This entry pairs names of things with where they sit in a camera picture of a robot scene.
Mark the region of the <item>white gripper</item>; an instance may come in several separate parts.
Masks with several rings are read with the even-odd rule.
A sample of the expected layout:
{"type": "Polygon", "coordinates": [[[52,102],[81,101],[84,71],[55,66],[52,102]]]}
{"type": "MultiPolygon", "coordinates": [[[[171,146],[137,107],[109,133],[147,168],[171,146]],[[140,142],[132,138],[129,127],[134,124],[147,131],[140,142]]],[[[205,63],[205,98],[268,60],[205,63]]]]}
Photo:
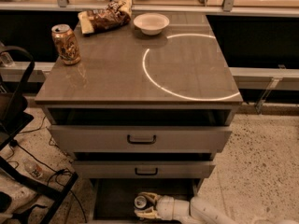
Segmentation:
{"type": "Polygon", "coordinates": [[[178,200],[170,196],[161,196],[153,192],[140,192],[149,203],[156,204],[144,210],[135,210],[140,218],[161,219],[161,220],[186,220],[190,217],[190,204],[188,201],[178,200]]]}

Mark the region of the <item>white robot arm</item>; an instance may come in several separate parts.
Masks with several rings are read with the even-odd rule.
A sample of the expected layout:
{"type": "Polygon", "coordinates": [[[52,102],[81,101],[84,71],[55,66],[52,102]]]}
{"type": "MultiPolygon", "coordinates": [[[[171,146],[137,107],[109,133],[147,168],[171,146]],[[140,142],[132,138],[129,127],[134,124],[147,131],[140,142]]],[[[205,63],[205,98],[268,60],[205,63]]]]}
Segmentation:
{"type": "Polygon", "coordinates": [[[178,221],[180,224],[238,224],[199,196],[189,201],[152,192],[140,192],[134,200],[135,214],[145,219],[178,221]]]}

